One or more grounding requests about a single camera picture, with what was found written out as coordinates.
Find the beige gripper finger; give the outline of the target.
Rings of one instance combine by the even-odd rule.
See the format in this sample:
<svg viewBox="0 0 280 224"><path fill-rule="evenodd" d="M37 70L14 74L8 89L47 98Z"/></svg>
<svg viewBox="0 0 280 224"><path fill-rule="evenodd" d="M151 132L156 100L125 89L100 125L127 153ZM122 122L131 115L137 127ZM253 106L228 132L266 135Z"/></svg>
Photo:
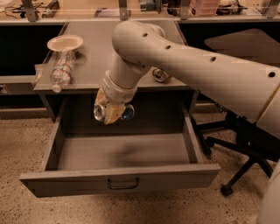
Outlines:
<svg viewBox="0 0 280 224"><path fill-rule="evenodd" d="M125 105L124 104L113 104L113 103L106 103L104 105L105 110L105 118L104 123L105 124L111 124L116 122L125 111Z"/></svg>
<svg viewBox="0 0 280 224"><path fill-rule="evenodd" d="M97 95L95 97L94 105L96 107L106 108L108 106L108 103L109 103L109 101L108 101L106 95L104 94L103 90L100 88L97 91Z"/></svg>

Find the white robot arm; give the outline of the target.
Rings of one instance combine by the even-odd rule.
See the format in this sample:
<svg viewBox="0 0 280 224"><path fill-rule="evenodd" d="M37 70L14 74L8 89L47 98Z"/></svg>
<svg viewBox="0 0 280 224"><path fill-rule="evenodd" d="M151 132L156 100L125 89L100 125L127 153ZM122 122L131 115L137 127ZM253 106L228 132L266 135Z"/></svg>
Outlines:
<svg viewBox="0 0 280 224"><path fill-rule="evenodd" d="M123 117L137 84L156 67L242 117L245 148L279 149L279 68L180 45L161 27L127 20L112 33L114 49L94 102L94 118L111 124Z"/></svg>

